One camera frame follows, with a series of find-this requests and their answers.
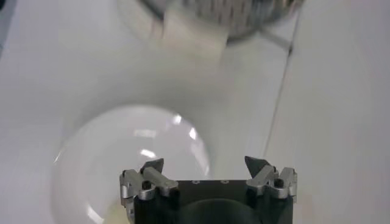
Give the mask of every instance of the metal bracket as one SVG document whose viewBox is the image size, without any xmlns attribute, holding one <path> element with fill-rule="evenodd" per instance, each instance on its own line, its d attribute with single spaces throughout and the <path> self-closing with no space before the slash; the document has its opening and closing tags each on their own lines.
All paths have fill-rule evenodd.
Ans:
<svg viewBox="0 0 390 224">
<path fill-rule="evenodd" d="M 156 185 L 160 190 L 160 194 L 164 197 L 171 196 L 179 188 L 179 182 L 166 178 L 153 167 L 145 168 L 143 176 Z"/>
<path fill-rule="evenodd" d="M 154 198 L 155 186 L 148 180 L 145 180 L 141 174 L 135 170 L 125 170 L 119 177 L 121 183 L 122 205 L 126 199 L 138 196 L 141 200 L 147 201 Z"/>
<path fill-rule="evenodd" d="M 254 178 L 247 180 L 246 184 L 249 189 L 256 192 L 257 196 L 261 196 L 269 185 L 273 185 L 274 178 L 275 168 L 265 165 Z"/>
<path fill-rule="evenodd" d="M 285 199 L 292 196 L 296 202 L 298 176 L 293 168 L 284 168 L 279 175 L 276 167 L 271 166 L 266 160 L 247 156 L 245 162 L 253 177 L 247 180 L 246 184 L 256 196 L 261 196 L 269 190 L 273 198 Z"/>
<path fill-rule="evenodd" d="M 292 196 L 294 202 L 297 201 L 297 182 L 298 174 L 293 168 L 284 168 L 279 178 L 274 180 L 273 186 L 270 186 L 271 196 L 274 198 L 287 198 Z"/>
</svg>

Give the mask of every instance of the metal bowl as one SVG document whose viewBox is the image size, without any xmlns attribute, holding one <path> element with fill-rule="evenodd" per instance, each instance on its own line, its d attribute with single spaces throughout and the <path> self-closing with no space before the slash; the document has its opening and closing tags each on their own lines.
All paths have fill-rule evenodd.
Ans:
<svg viewBox="0 0 390 224">
<path fill-rule="evenodd" d="M 164 19 L 168 5 L 181 2 L 185 8 L 211 23 L 229 28 L 229 40 L 237 40 L 290 17 L 304 0 L 140 0 Z"/>
</svg>

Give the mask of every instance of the bolt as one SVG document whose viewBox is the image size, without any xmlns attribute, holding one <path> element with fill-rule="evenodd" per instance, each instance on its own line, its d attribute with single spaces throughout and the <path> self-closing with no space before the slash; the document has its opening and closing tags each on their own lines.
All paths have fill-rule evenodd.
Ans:
<svg viewBox="0 0 390 224">
<path fill-rule="evenodd" d="M 284 188 L 285 187 L 285 182 L 280 179 L 280 178 L 277 178 L 274 180 L 274 187 L 276 188 Z"/>
</svg>

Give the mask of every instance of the white surface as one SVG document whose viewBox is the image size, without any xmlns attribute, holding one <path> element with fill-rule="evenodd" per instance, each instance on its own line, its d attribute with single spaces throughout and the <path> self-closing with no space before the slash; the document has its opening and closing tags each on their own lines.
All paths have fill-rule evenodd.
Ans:
<svg viewBox="0 0 390 224">
<path fill-rule="evenodd" d="M 287 36 L 291 25 L 281 28 Z M 243 157 L 264 149 L 285 61 L 256 37 L 208 67 L 147 48 L 116 1 L 20 1 L 0 61 L 0 222 L 54 223 L 50 183 L 61 142 L 131 103 L 187 118 L 209 149 L 212 178 L 249 177 Z"/>
<path fill-rule="evenodd" d="M 139 170 L 146 161 L 158 158 L 164 158 L 163 173 L 170 179 L 209 177 L 204 143 L 179 114 L 134 106 L 93 119 L 55 159 L 52 211 L 56 222 L 102 224 L 109 207 L 120 198 L 122 170 Z"/>
<path fill-rule="evenodd" d="M 298 223 L 389 223 L 390 1 L 310 0 L 267 159 L 296 167 Z"/>
<path fill-rule="evenodd" d="M 162 38 L 163 23 L 139 0 L 117 2 L 121 19 L 138 38 L 155 42 Z"/>
</svg>

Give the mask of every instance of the white table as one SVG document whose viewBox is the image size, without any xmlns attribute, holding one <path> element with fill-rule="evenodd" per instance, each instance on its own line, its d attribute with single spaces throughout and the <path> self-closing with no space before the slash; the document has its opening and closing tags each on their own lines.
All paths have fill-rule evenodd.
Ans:
<svg viewBox="0 0 390 224">
<path fill-rule="evenodd" d="M 307 1 L 266 156 L 298 171 L 296 223 L 390 220 L 389 9 Z"/>
<path fill-rule="evenodd" d="M 293 28 L 277 33 L 290 38 Z M 124 104 L 180 113 L 209 148 L 213 177 L 248 176 L 242 157 L 264 150 L 286 52 L 255 37 L 217 67 L 166 54 L 129 32 L 114 0 L 18 2 L 0 60 L 1 223 L 53 223 L 51 167 L 62 141 Z"/>
</svg>

